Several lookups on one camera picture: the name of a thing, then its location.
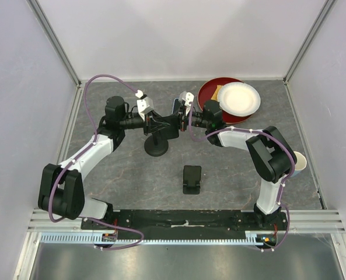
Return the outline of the black smartphone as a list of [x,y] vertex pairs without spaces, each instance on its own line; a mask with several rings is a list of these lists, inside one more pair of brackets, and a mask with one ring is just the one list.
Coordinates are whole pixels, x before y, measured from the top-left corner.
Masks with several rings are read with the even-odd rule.
[[179,130],[180,130],[179,117],[176,115],[170,115],[170,116],[163,117],[163,121],[166,122],[168,126],[164,127],[160,131],[162,138],[167,140],[178,138]]

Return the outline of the black round-base clamp stand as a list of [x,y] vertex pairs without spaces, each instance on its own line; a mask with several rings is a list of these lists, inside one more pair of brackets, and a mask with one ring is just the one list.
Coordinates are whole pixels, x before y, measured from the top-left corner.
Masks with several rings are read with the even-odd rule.
[[144,142],[145,152],[149,156],[160,157],[169,148],[168,140],[158,131],[149,136]]

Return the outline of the blue-cased smartphone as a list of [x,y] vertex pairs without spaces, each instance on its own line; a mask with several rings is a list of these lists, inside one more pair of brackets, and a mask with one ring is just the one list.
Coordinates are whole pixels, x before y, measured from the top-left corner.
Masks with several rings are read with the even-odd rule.
[[179,99],[175,98],[173,102],[172,115],[178,116],[180,114],[180,107],[181,107],[181,103]]

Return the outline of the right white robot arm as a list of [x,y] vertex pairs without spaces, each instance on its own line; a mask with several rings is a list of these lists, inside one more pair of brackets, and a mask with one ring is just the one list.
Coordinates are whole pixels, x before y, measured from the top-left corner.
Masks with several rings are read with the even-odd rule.
[[203,112],[195,112],[192,101],[182,101],[179,112],[182,130],[188,129],[196,142],[248,151],[261,177],[260,193],[254,204],[254,225],[268,229],[281,210],[285,181],[295,172],[296,155],[274,126],[243,129],[226,126],[217,101],[210,100]]

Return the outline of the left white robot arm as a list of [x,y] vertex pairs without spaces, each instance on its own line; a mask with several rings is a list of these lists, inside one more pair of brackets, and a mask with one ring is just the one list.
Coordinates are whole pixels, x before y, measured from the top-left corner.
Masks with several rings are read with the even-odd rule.
[[87,175],[125,138],[126,130],[141,128],[147,140],[145,151],[151,156],[167,152],[168,139],[179,134],[179,121],[174,114],[161,116],[152,108],[148,97],[137,101],[136,113],[120,96],[107,100],[105,114],[95,127],[89,142],[60,164],[48,164],[42,173],[38,206],[48,212],[52,222],[63,219],[94,218],[101,229],[109,229],[114,215],[111,205],[85,195],[83,182]]

